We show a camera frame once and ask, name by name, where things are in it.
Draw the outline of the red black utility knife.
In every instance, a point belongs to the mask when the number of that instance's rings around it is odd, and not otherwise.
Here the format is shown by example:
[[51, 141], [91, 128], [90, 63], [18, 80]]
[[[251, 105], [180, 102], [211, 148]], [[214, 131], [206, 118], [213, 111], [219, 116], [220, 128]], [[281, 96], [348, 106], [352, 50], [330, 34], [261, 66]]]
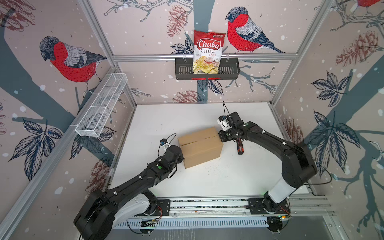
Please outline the red black utility knife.
[[238, 155], [244, 154], [243, 140], [241, 138], [236, 139]]

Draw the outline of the brown cardboard express box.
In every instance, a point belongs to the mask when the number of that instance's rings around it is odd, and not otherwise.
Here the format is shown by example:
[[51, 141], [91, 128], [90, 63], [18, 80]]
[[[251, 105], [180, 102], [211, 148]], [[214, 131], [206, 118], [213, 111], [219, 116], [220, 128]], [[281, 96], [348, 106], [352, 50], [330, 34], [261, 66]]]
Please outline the brown cardboard express box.
[[223, 143], [214, 127], [179, 137], [178, 142], [186, 169], [219, 158], [223, 149]]

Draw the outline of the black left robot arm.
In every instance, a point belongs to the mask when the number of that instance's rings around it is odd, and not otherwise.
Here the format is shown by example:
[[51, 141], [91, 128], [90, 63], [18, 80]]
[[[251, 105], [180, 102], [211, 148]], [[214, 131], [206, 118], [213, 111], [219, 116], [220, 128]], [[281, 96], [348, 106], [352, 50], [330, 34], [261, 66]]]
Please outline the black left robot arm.
[[90, 193], [74, 219], [80, 236], [84, 240], [104, 240], [114, 226], [118, 211], [136, 197], [145, 198], [144, 205], [149, 207], [156, 200], [149, 189], [169, 178], [183, 160], [181, 148], [172, 145], [127, 182], [104, 192], [98, 189]]

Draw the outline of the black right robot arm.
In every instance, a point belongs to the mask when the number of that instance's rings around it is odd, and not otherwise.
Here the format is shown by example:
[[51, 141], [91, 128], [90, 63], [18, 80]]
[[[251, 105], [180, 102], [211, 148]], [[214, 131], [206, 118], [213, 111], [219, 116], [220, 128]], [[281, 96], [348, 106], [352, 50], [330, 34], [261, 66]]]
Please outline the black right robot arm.
[[261, 199], [249, 199], [253, 215], [291, 214], [288, 198], [300, 187], [309, 186], [309, 180], [319, 171], [304, 143], [285, 141], [253, 122], [244, 122], [237, 112], [223, 114], [218, 118], [221, 126], [219, 137], [222, 143], [235, 142], [237, 154], [243, 155], [244, 141], [255, 143], [277, 156], [282, 162], [281, 177]]

